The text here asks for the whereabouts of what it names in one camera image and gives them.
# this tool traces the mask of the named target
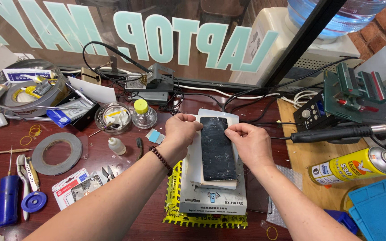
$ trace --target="yellow rubber band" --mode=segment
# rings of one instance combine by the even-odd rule
[[[29,139],[31,139],[28,143],[26,143],[25,145],[22,144],[22,140],[25,138],[25,137],[29,137]],[[26,145],[29,145],[30,143],[32,142],[32,137],[28,136],[28,135],[25,135],[24,137],[22,137],[22,139],[20,139],[19,143],[20,145],[22,146],[26,146]]]
[[[31,126],[31,128],[29,128],[29,130],[33,130],[35,128],[38,128],[38,130],[41,130],[41,126],[39,124]]]
[[[41,132],[40,129],[39,129],[37,132],[32,132],[33,129],[38,129],[38,127],[32,128],[32,129],[29,131],[28,134],[29,134],[30,137],[35,137],[35,136],[37,136],[37,135],[40,134],[40,132]]]
[[[276,231],[276,237],[275,237],[274,239],[271,239],[271,238],[269,237],[269,234],[268,234],[269,228],[274,228],[275,231]],[[270,239],[270,240],[272,240],[272,241],[273,241],[273,240],[276,240],[276,239],[278,238],[278,230],[276,230],[276,228],[273,227],[273,226],[268,227],[268,229],[266,230],[266,235],[268,236],[268,239]]]

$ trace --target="knob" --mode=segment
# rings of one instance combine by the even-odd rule
[[[302,111],[302,117],[303,118],[309,118],[310,117],[310,110]]]

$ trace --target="roll of tape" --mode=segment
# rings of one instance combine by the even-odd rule
[[[3,99],[3,105],[8,107],[16,107],[16,106],[23,106],[25,104],[31,103],[30,102],[18,102],[16,101],[16,97],[19,94],[18,92],[22,91],[22,88],[26,88],[28,86],[35,86],[36,83],[34,81],[27,81],[23,83],[18,83],[16,85],[11,86],[11,88],[8,89],[7,94],[4,96]]]
[[[51,145],[64,141],[71,146],[69,157],[57,165],[49,165],[43,159],[44,150]],[[83,145],[80,139],[71,133],[56,133],[42,140],[32,153],[32,166],[41,174],[56,176],[70,170],[80,159],[83,152]]]

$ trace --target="bubble wrap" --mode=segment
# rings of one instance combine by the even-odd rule
[[[286,176],[292,183],[294,183],[298,189],[302,190],[302,174],[295,172],[287,167],[278,165],[276,165],[276,167],[282,172],[282,174],[284,174],[284,176]],[[282,220],[281,215],[276,209],[275,204],[272,202],[272,199],[269,199],[268,211],[272,211],[272,214],[268,214],[266,217],[267,222],[271,222],[273,224],[287,228],[284,221]]]

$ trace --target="wooden bead bracelet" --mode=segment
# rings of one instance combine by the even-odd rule
[[[160,155],[160,153],[157,151],[156,147],[154,147],[154,146],[151,146],[151,147],[150,147],[150,146],[149,146],[149,147],[148,147],[148,150],[151,151],[151,152],[153,152],[153,153],[158,157],[158,159],[164,164],[164,166],[165,166],[166,168],[168,168],[168,170],[169,170],[168,176],[171,176],[171,175],[172,175],[172,171],[173,171],[172,167],[165,161],[165,159],[163,158],[163,156]]]

